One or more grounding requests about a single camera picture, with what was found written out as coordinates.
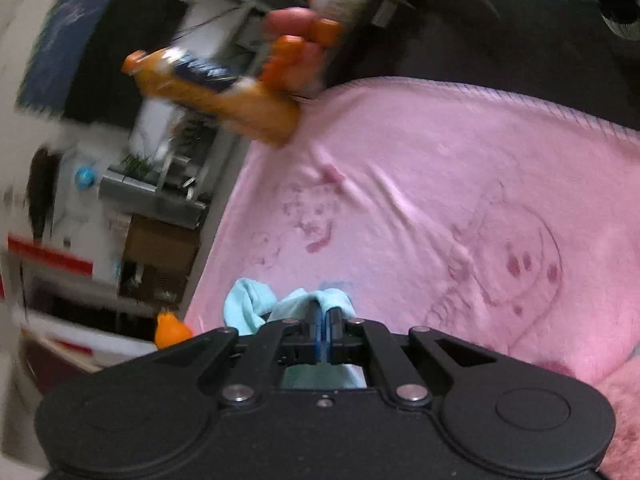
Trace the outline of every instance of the light blue cloth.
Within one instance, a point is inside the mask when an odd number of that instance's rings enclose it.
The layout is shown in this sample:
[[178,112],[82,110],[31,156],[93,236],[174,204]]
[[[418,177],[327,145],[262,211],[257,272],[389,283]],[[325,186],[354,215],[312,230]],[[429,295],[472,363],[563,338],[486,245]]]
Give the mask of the light blue cloth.
[[[337,288],[307,292],[303,288],[294,290],[286,298],[278,301],[271,289],[248,278],[240,278],[234,283],[225,300],[224,317],[227,326],[238,329],[240,335],[251,335],[264,325],[262,316],[269,315],[268,321],[294,317],[304,319],[311,300],[320,306],[321,319],[331,308],[339,307],[346,319],[355,317],[349,297]],[[365,388],[366,382],[360,367],[353,365],[297,365],[287,368],[282,379],[283,388]]]

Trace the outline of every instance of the red stripe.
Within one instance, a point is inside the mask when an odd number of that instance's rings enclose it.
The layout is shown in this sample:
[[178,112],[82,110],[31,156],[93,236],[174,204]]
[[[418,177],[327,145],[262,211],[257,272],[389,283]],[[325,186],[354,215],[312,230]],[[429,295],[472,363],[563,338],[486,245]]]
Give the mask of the red stripe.
[[79,352],[81,354],[89,355],[89,356],[93,356],[94,355],[94,350],[89,348],[88,346],[80,346],[80,345],[77,345],[75,343],[69,343],[67,341],[62,341],[62,339],[54,339],[53,341],[58,343],[60,346],[66,348],[67,350],[72,350],[74,352]]
[[94,264],[92,262],[79,260],[68,253],[37,246],[30,240],[8,235],[7,248],[10,253],[21,258],[33,260],[57,269],[68,270],[75,274],[94,275]]

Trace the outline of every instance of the orange toy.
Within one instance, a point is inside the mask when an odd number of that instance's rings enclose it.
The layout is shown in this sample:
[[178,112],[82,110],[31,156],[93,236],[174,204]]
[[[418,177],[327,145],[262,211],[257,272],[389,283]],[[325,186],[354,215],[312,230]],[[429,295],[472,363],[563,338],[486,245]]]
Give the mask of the orange toy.
[[[169,47],[151,54],[137,51],[125,60],[122,71],[132,75],[140,91],[149,97],[169,99],[204,114],[214,114],[244,126],[242,131],[253,139],[273,146],[283,146],[295,133],[300,119],[300,106],[290,97],[273,92],[273,88],[250,78],[229,84],[221,78],[220,90],[190,80],[179,63],[193,57],[179,47]],[[201,64],[191,63],[193,70]]]
[[172,312],[161,312],[158,314],[155,342],[159,350],[177,345],[192,337],[193,332],[191,329],[179,321]]

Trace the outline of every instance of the cartoon print on blanket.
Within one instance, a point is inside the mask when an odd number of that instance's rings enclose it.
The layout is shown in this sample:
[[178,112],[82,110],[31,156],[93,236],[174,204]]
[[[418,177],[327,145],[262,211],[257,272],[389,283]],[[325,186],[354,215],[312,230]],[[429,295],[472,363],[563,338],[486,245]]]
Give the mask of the cartoon print on blanket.
[[500,183],[484,193],[471,222],[453,229],[449,286],[425,324],[443,332],[481,327],[476,343],[509,354],[553,308],[562,287],[562,257],[545,220],[508,200]]

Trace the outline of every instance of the small orange figure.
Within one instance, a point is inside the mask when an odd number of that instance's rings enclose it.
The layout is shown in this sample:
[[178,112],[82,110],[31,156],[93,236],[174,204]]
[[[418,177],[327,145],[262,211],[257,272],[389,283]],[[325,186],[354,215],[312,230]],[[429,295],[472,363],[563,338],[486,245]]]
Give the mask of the small orange figure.
[[161,312],[158,314],[158,327],[156,328],[156,347],[158,350],[177,345],[193,337],[191,328],[179,321],[173,312]]

